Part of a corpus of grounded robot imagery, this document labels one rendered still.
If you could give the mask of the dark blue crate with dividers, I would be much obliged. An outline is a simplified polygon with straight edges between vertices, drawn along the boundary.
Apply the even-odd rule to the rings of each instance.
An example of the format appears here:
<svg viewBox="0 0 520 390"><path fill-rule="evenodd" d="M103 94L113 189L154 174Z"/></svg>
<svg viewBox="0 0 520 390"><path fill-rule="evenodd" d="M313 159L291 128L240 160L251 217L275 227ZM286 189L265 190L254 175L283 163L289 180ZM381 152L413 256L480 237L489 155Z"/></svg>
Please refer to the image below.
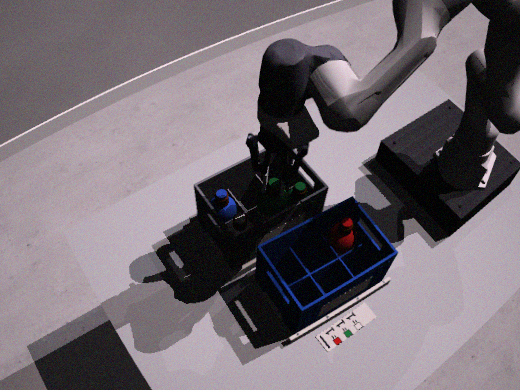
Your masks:
<svg viewBox="0 0 520 390"><path fill-rule="evenodd" d="M352 250L338 256L325 238L346 217L353 222L357 241ZM360 218L382 244L381 249ZM381 282L397 254L352 196L258 245L255 280L294 335Z"/></svg>

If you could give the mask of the white paper pick list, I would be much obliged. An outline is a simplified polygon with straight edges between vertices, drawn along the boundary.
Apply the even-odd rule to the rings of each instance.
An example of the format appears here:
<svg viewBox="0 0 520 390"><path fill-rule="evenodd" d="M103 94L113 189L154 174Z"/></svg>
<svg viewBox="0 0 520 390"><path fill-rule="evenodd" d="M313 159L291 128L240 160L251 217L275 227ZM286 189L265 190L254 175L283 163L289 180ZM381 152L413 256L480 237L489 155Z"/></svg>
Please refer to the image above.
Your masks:
<svg viewBox="0 0 520 390"><path fill-rule="evenodd" d="M326 351L329 352L376 317L377 316L364 302L315 337Z"/></svg>

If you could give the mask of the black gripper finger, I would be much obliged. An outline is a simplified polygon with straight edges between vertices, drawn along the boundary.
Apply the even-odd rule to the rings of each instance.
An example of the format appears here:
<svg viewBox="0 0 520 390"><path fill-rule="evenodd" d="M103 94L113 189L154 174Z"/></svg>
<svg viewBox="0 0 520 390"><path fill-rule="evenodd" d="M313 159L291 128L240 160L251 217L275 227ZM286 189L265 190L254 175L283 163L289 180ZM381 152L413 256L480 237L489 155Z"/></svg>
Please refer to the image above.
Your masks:
<svg viewBox="0 0 520 390"><path fill-rule="evenodd" d="M259 155L259 149L258 149L258 135L253 135L252 133L249 133L246 140L246 145L250 149L250 155L251 155L251 161L252 161L252 167L253 171L261 172L261 181L263 181L262 185L262 192L266 192L267 188L267 182L268 182L268 172L269 172L269 161L273 149L273 145L269 144L267 145L265 158L263 164L260 163L260 155Z"/></svg>
<svg viewBox="0 0 520 390"><path fill-rule="evenodd" d="M282 178L280 187L280 196L283 196L285 185L287 185L288 178L295 178L299 170L302 159L308 154L309 144L297 148L297 155L292 168L289 168L289 154L286 154L286 146L280 146L280 159L282 167Z"/></svg>

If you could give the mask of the black divided crate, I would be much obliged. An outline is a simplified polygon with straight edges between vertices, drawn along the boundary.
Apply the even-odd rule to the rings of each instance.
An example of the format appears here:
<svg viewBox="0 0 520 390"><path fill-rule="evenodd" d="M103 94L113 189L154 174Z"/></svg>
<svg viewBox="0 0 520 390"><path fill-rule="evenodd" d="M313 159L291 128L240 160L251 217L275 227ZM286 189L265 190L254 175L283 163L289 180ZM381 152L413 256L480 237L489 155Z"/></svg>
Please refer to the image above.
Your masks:
<svg viewBox="0 0 520 390"><path fill-rule="evenodd" d="M300 167L313 180L314 187L298 170L296 178L288 177L285 191L287 193L297 182L303 182L310 195L260 224L256 220L256 209L263 181L261 172L253 171L251 156L194 184L198 223L212 237L232 270L255 259L258 245L323 211L329 187L304 159ZM236 203L237 213L244 213L254 227L236 237L233 235L227 227L230 220L224 223L210 204L219 189L228 193Z"/></svg>

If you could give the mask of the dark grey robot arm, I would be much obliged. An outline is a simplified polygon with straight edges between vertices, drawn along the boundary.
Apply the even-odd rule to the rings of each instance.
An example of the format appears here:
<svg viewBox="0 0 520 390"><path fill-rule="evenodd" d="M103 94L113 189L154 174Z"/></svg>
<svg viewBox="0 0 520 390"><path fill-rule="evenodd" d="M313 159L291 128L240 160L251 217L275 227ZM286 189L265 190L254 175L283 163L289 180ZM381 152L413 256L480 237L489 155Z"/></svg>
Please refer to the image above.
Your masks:
<svg viewBox="0 0 520 390"><path fill-rule="evenodd" d="M334 46L277 40L262 57L260 125L292 150L305 146L319 137L304 105L313 98L329 129L358 131L434 52L442 28L470 3L491 20L485 47L466 60L464 115L454 137L434 155L444 181L456 189L484 190L499 132L520 131L520 0L393 0L396 44L362 79Z"/></svg>

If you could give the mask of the blue bottle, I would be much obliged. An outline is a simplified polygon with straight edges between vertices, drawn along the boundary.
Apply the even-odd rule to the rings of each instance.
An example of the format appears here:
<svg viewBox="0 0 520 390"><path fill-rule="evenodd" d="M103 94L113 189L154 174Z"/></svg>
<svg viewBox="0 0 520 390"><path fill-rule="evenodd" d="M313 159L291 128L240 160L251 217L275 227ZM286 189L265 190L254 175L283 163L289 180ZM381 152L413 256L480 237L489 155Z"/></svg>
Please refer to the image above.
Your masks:
<svg viewBox="0 0 520 390"><path fill-rule="evenodd" d="M210 204L222 218L224 223L233 219L234 215L237 213L237 206L235 201L224 189L219 189L215 193L215 198L213 197L211 199Z"/></svg>

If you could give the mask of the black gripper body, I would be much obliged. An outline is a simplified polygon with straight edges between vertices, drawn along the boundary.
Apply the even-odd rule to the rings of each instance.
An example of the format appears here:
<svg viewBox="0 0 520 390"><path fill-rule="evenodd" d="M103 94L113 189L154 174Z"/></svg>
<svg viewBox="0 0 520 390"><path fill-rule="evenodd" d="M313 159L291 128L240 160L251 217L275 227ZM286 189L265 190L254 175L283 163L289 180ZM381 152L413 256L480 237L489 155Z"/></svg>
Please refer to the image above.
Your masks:
<svg viewBox="0 0 520 390"><path fill-rule="evenodd" d="M278 138L272 132L268 132L266 129L261 127L261 125L259 133L257 136L257 140L265 149L267 149L268 143L273 145L272 153L280 154L280 146L286 146L286 154L292 151L292 149L290 149L280 138Z"/></svg>

